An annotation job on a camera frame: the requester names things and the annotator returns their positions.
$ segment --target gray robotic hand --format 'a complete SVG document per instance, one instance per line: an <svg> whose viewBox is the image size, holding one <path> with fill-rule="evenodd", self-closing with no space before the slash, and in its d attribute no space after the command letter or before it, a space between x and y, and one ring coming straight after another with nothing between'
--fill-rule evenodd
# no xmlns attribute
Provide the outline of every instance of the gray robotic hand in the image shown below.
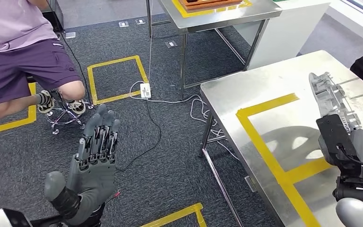
<svg viewBox="0 0 363 227"><path fill-rule="evenodd" d="M44 194L67 224L81 225L114 193L119 125L114 112L100 105L86 124L67 183L60 172L47 175Z"/></svg>
<svg viewBox="0 0 363 227"><path fill-rule="evenodd" d="M360 159L360 161L363 162L363 130L362 129L353 130L353 131L351 131L349 137L350 137L351 142L353 143L355 150L357 151L358 158ZM325 157L325 160L329 164L335 166L335 163L333 162L332 158L329 155L328 149L326 147L325 141L323 140L322 136L319 137L319 144L320 144L320 149L322 151L322 154ZM348 160L344 156L341 156L339 158L342 160L345 160L345 159Z"/></svg>

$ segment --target robotic arm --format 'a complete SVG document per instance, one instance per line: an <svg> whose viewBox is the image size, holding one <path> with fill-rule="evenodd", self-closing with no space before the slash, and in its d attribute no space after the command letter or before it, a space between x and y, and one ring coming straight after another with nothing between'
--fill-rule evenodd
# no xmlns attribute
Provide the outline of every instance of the robotic arm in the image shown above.
<svg viewBox="0 0 363 227"><path fill-rule="evenodd" d="M60 172L45 179L44 194L58 216L29 221L21 212L0 209L0 227L99 227L105 201L114 193L115 151L120 121L104 104L91 117L73 155L68 181Z"/></svg>
<svg viewBox="0 0 363 227"><path fill-rule="evenodd" d="M342 88L335 85L329 73L311 73L310 84L322 118L318 119L320 148L324 158L337 166L333 196L336 211L347 227L363 227L363 130L354 112L345 104Z"/></svg>

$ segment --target wooden tray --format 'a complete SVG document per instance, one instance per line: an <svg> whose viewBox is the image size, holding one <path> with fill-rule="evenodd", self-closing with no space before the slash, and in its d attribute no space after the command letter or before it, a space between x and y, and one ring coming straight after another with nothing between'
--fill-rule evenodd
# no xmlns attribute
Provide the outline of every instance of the wooden tray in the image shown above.
<svg viewBox="0 0 363 227"><path fill-rule="evenodd" d="M241 3L242 0L198 0L195 2L187 2L187 0L179 0L181 5L188 11L202 8L220 8L222 6L230 6Z"/></svg>

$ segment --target gray carpet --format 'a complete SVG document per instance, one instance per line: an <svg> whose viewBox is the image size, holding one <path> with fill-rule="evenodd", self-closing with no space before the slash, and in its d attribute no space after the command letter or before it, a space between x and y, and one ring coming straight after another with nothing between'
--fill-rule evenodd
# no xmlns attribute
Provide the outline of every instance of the gray carpet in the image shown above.
<svg viewBox="0 0 363 227"><path fill-rule="evenodd" d="M164 19L163 15L155 20ZM117 22L73 28L76 38L68 43L78 58L85 76L89 65L139 55L148 74L149 38L147 25L119 28ZM233 28L223 29L239 51L247 54L249 46ZM168 49L165 41L180 44L181 37L171 24L154 27L150 83L155 100L178 100L180 46ZM242 68L241 63L213 31L188 37L188 83L220 76ZM140 80L135 63L123 62L94 70L98 98L128 93ZM198 94L199 88L186 90L186 97ZM152 147L158 129L150 121L147 104L126 98L111 103L121 120L117 166L125 167L134 157ZM200 202L207 226L237 226L205 159L197 157L204 123L190 118L191 101L182 104L148 104L152 118L162 129L158 146L125 172L115 173L121 195L105 207L104 227L134 227ZM201 106L193 111L200 116ZM93 113L87 112L86 121ZM25 112L0 121L24 118ZM19 128L0 132L0 208L20 210L30 219L55 214L43 197L43 181L50 171L68 173L70 157L77 151L81 131L76 124L61 127L52 135L45 116ZM218 144L208 150L214 159L230 196L245 226L274 226L275 221L257 193L252 193L241 164ZM194 215L167 226L196 226Z"/></svg>

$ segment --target electrical cord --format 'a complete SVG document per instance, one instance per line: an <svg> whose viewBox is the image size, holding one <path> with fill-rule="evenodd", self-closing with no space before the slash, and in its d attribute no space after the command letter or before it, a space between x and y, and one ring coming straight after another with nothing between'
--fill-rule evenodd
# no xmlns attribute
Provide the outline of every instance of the electrical cord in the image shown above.
<svg viewBox="0 0 363 227"><path fill-rule="evenodd" d="M154 8L154 1L151 1L151 21L152 21L152 9ZM149 42L149 67L148 67L148 83L149 83L149 76L151 75L151 50L152 50L152 24L150 24L151 26L151 40Z"/></svg>
<svg viewBox="0 0 363 227"><path fill-rule="evenodd" d="M176 104L176 103L184 103L184 102L187 102L187 101L189 101L190 99L192 99L193 97L197 97L196 99L193 99L193 101L191 102L191 109L190 109L190 117L192 118L192 119L195 119L195 120L198 120L198 121L202 121L202 122L204 122L204 123L206 123L207 121L205 121L205 120L202 120L202 119L200 119L200 118L196 118L196 117L193 117L193 115L192 115L192 111L193 111L193 106L194 106L194 102L195 101L200 101L201 102L201 104L202 104L202 106L201 106L201 113L202 113L202 115L203 115L203 117L204 117L204 119L208 119L208 115L207 115L207 113L209 112L209 110L206 110L206 111L204 111L204 105L206 105L206 103L204 102L204 101L202 101L202 99L201 99L201 97L199 96L199 95L192 95L192 96L190 96L189 98L187 98L187 99L185 99L185 100L181 100L181 101L176 101L176 102L169 102L169 101L162 101L162 100L149 100L149 99L146 99L146 98L137 98L137 97L133 97L132 95L131 95L131 90L133 89L133 87L137 84L137 83L144 83L144 81L137 81L137 82L135 82L131 87L130 87L130 90L129 90L129 97L130 98L132 98L132 99L138 99L138 100L146 100L147 102L152 102L152 103L168 103L168 104ZM214 127L214 126L216 126L217 125L217 121L216 121L216 119L214 119L214 124L212 125L212 127ZM214 129L211 129L211 133L212 134L214 134L216 137L219 137L220 135L220 133L223 133L222 132L222 130L220 129L220 130L218 130L218 131L216 131L216 130L214 130ZM233 152L230 150L230 149L228 149L224 144L222 144L221 142L219 142L219 141L217 141L217 143L219 144L219 145L221 145L223 148L225 148L235 159L237 159L237 160L239 160L238 159L238 157L236 157L236 155L235 154L233 154Z"/></svg>
<svg viewBox="0 0 363 227"><path fill-rule="evenodd" d="M150 152L151 150L153 150L153 149L155 149L156 147L157 147L157 145L159 144L159 142L161 141L161 138L162 138L162 130L161 130L161 127L152 119L152 116L151 116L151 113L150 113L150 111L149 111L149 106L148 106L148 100L147 99L145 99L145 101L146 101L146 105L147 105L147 111L148 111L148 116L149 116L149 118L150 118L150 120L152 121L152 123L154 123L154 125L156 125L157 126L157 128L159 129L159 135L158 135L158 140L156 141L156 143L155 143L155 145L153 146L153 147L151 147L150 149L148 149L148 150L146 150L146 151L144 151L143 153L141 153L140 155L138 155L137 157L135 157L135 158L133 158L128 164L127 164L127 166L125 167L125 168L123 168L123 169L120 169L120 168L118 168L116 165L115 165L115 167L116 167L116 169L117 170L119 170L119 171L121 171L121 172L124 172L124 171L126 171L130 166L131 166L131 164L133 164L133 162L135 161L135 160L137 160L139 157L141 157L141 156L143 156L144 154L146 154L146 153L148 153L148 152Z"/></svg>
<svg viewBox="0 0 363 227"><path fill-rule="evenodd" d="M54 13L52 6L49 4L49 0L46 0L46 2L48 3L49 9L52 11L52 13ZM58 18L57 18L56 16L54 16L54 18L55 18L56 24L57 24L57 25L60 25L60 23L59 23L59 21L58 21ZM65 36L63 35L63 33L60 31L60 32L59 32L59 34L62 36L63 41L64 41L64 42L65 42L65 44L68 46L68 48L69 48L69 50L70 50L71 54L73 55L74 59L76 60L76 62L77 62L77 64L78 64L78 66L79 66L79 68L80 68L81 75L83 75L84 84L86 85L87 96L88 96L88 102L89 102L90 104L92 104L92 102L91 102L91 97L90 97L90 91L88 90L88 86L87 86L87 80L86 80L86 77L84 76L83 69L81 68L81 64L80 64L80 62L78 61L78 59L76 58L76 55L74 54L73 50L70 48L70 46L69 46L68 42L66 42L66 38L65 38Z"/></svg>
<svg viewBox="0 0 363 227"><path fill-rule="evenodd" d="M346 150L344 149L344 147L343 146L338 146L339 147L339 150L348 158L348 159L350 159L351 161L353 161L353 162L356 162L356 163L358 163L358 164L361 164L361 165L363 165L363 162L361 162L361 161L358 161L358 160L355 160L354 158L352 158L352 157L350 157L347 153L346 153Z"/></svg>
<svg viewBox="0 0 363 227"><path fill-rule="evenodd" d="M108 204L110 201L112 201L112 200L116 199L116 198L117 198L117 197L112 196L112 198L110 198L108 201L106 201L106 202L105 202L105 205L106 205L106 204Z"/></svg>

